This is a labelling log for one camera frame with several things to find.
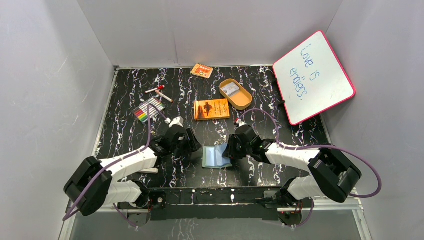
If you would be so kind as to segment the mint green card holder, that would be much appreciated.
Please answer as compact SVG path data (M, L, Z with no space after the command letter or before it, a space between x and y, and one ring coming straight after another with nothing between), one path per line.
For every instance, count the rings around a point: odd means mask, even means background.
M204 146L202 148L202 167L205 169L231 168L233 165L228 157L224 157L224 151L228 144Z

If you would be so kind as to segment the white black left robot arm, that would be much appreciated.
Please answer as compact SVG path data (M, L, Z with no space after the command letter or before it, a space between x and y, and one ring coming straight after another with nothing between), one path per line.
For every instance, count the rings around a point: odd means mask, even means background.
M64 219L76 213L89 216L110 204L146 207L150 202L148 188L140 181L122 179L153 169L170 155L189 156L201 147L191 128L172 125L165 135L149 136L146 145L127 154L107 159L87 157L64 186L65 194L73 203Z

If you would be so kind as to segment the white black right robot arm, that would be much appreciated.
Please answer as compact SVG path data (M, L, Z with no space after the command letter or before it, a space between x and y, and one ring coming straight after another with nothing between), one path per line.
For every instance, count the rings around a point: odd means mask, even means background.
M308 172L308 176L289 179L269 198L288 207L295 207L303 199L321 196L343 203L362 177L359 168L332 146L304 150L283 147L276 140L261 139L249 125L238 127L229 136L222 156L231 160L250 156L259 163L285 165Z

